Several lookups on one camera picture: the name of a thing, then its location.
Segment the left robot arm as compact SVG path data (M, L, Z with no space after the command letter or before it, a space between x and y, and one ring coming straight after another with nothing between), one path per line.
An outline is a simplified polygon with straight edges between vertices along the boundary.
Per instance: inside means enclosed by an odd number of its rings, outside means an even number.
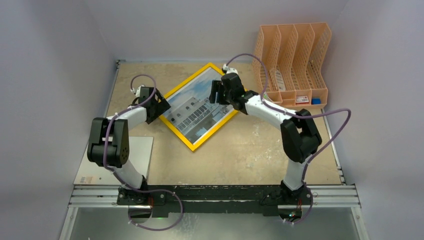
M130 161L129 132L140 124L151 124L170 107L156 87L142 85L126 109L110 117L96 117L91 123L87 159L108 170L138 205L146 203L153 190Z

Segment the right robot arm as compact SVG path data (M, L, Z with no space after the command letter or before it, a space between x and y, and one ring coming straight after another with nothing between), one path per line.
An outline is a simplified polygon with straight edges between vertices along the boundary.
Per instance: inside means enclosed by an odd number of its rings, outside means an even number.
M235 110L260 118L280 130L283 151L288 157L280 196L288 204L298 200L306 188L309 161L322 144L322 137L311 113L306 109L294 111L284 108L264 99L255 91L245 90L236 73L228 73L220 80L213 80L208 99L212 104L231 105Z

